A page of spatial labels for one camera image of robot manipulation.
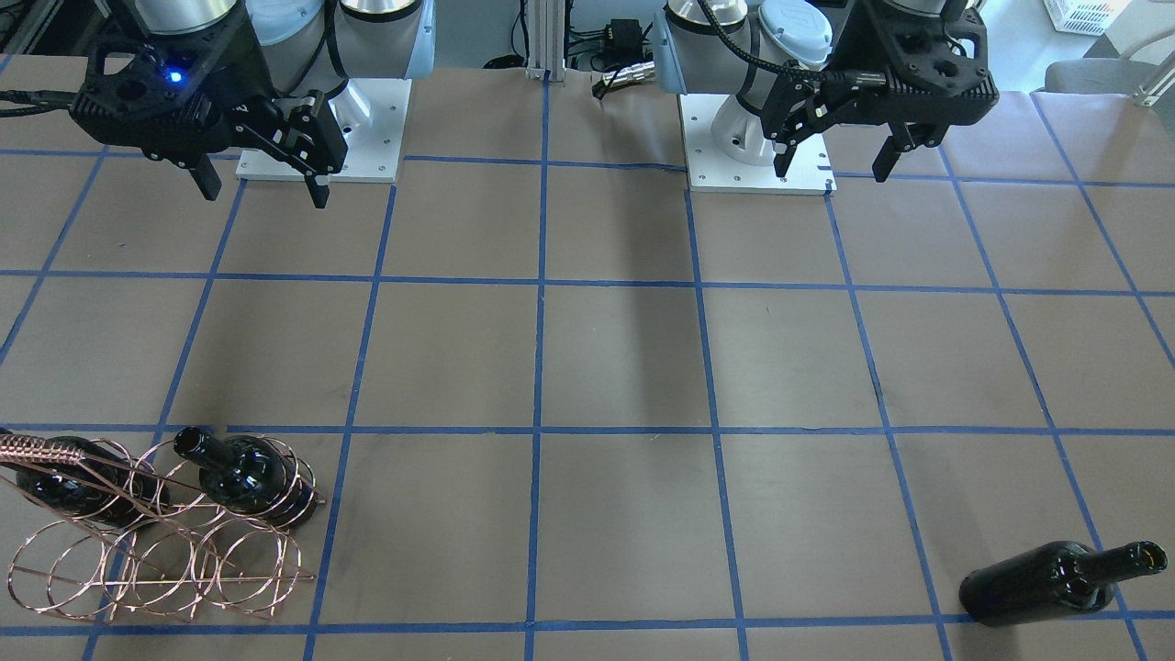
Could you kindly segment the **silver robot arm image-right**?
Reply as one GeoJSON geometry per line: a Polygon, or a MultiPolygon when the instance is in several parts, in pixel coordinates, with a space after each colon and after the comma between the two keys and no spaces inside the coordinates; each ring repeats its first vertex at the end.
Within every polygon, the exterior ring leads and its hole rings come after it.
{"type": "Polygon", "coordinates": [[[664,92],[721,97],[710,134],[728,162],[781,180],[810,139],[885,126],[885,183],[995,108],[987,35],[973,1],[667,1],[652,54],[664,92]]]}

